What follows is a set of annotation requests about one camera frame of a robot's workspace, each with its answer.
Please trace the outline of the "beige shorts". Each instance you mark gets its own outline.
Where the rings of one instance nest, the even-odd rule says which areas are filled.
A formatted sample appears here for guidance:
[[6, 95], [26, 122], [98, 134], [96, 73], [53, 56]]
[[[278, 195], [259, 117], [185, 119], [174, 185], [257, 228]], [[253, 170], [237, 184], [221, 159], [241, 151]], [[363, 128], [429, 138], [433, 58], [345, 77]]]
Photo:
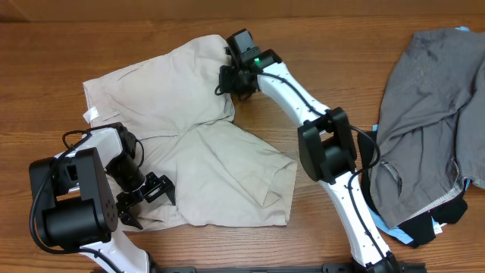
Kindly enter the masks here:
[[218, 96], [219, 70], [229, 62], [219, 35], [83, 84], [94, 127], [120, 122], [141, 142], [145, 173], [168, 177], [175, 198], [133, 208], [143, 231], [183, 224], [284, 226], [289, 222], [297, 164], [237, 127], [229, 95]]

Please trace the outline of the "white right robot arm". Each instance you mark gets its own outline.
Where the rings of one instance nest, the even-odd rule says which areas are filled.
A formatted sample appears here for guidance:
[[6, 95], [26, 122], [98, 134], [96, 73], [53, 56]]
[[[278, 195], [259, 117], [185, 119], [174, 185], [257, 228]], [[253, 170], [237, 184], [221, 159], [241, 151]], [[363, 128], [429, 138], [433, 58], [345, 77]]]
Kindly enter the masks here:
[[273, 99], [297, 125], [299, 160], [335, 206], [349, 239], [356, 272], [398, 272], [400, 267], [380, 236], [362, 196], [357, 153], [347, 114], [315, 99], [273, 51], [225, 48], [229, 65], [220, 69], [216, 95], [247, 99], [260, 91]]

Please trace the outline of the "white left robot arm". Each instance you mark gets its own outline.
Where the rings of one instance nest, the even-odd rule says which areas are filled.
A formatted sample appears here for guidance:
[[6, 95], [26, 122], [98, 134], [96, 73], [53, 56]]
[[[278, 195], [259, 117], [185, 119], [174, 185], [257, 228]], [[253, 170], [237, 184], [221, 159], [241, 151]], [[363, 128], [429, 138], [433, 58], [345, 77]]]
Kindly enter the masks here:
[[79, 133], [81, 140], [65, 152], [29, 166], [34, 243], [46, 253], [84, 255], [106, 272], [160, 272], [119, 226], [142, 229], [130, 209], [161, 195], [173, 202], [173, 182], [141, 172], [135, 157], [143, 145], [122, 123]]

